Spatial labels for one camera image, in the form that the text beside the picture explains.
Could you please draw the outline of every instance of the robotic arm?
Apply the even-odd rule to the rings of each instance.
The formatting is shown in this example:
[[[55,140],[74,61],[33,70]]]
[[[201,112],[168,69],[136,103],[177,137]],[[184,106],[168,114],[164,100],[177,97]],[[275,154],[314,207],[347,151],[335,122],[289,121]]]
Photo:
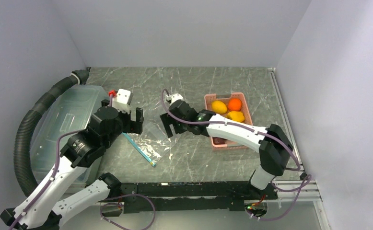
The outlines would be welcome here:
[[[110,173],[99,177],[92,185],[58,202],[68,187],[92,163],[103,156],[121,133],[142,133],[142,109],[136,109],[136,121],[131,121],[131,92],[113,92],[113,103],[102,101],[90,117],[86,129],[71,136],[60,152],[59,166],[54,165],[39,186],[16,208],[2,212],[6,225],[19,230],[58,230],[66,221],[108,197],[121,194],[121,182]]]
[[[280,126],[272,124],[267,128],[236,124],[237,122],[206,109],[197,112],[178,93],[166,95],[166,101],[170,103],[169,112],[178,118],[168,113],[160,116],[169,138],[173,136],[170,128],[173,125],[177,134],[189,131],[195,135],[232,140],[253,149],[260,154],[260,166],[253,172],[250,184],[259,190],[264,190],[274,177],[284,174],[290,155],[274,139],[282,141],[291,150],[293,146]],[[259,135],[259,132],[274,138]]]

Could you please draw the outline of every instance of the blue strip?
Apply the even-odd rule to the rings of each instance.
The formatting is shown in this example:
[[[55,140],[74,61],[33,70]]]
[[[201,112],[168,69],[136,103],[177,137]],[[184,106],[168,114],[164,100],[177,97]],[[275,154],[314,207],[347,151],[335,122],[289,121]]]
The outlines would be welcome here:
[[[151,164],[152,167],[155,166],[155,163],[138,147],[138,145],[127,135],[126,133],[122,133],[123,136],[130,142],[130,144]]]

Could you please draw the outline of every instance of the yellow fruit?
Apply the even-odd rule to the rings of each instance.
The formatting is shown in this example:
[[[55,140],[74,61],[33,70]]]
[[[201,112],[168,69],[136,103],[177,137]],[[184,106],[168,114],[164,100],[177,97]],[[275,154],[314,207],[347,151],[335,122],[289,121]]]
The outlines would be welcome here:
[[[239,111],[231,111],[227,114],[227,118],[237,122],[245,121],[245,116],[242,112]]]
[[[225,114],[227,112],[227,107],[225,103],[221,101],[214,101],[212,102],[212,111],[217,114]]]

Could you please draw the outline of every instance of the gray wall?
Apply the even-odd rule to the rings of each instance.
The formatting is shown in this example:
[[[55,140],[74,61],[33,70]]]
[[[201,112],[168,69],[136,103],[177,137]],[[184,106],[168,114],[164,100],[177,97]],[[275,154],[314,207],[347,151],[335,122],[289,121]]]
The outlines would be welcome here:
[[[53,0],[94,67],[275,67],[310,1]]]
[[[56,81],[84,67],[50,1],[0,1],[0,213],[23,200],[12,160],[21,119]]]
[[[373,0],[312,1],[277,77],[332,228],[373,229]]]

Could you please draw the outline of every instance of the black corrugated hose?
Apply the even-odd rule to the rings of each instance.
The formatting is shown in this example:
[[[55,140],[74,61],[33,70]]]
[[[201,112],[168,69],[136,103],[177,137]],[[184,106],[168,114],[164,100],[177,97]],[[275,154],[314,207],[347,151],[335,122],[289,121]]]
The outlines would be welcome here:
[[[50,108],[53,102],[61,96],[67,89],[75,84],[85,84],[89,77],[89,68],[87,70],[73,71],[69,77],[66,77],[56,83],[52,88],[44,93],[34,104],[21,121],[14,141],[14,173],[25,196],[29,196],[38,183],[34,178],[30,161],[31,139],[35,127],[42,118],[45,111]]]

